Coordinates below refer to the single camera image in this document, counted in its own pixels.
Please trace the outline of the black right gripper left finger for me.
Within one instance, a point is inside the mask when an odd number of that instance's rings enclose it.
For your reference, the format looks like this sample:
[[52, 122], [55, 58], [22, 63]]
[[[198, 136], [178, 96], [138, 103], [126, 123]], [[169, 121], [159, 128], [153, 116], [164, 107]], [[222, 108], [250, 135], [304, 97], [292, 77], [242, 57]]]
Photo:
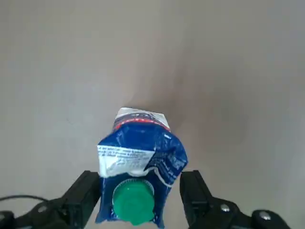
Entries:
[[2, 229], [83, 229], [101, 197], [100, 177], [85, 170], [60, 198], [45, 199], [34, 195], [11, 195], [11, 199], [34, 199], [39, 203], [22, 216], [12, 211], [0, 212]]

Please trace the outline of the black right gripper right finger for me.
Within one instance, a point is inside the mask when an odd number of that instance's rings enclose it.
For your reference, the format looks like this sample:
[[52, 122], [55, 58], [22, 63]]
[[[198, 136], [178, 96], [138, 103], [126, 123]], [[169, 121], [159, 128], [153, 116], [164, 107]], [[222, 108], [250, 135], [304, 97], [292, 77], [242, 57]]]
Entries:
[[180, 195], [190, 229], [288, 229], [277, 213], [258, 209], [250, 216], [228, 200], [212, 196], [198, 170], [182, 172]]

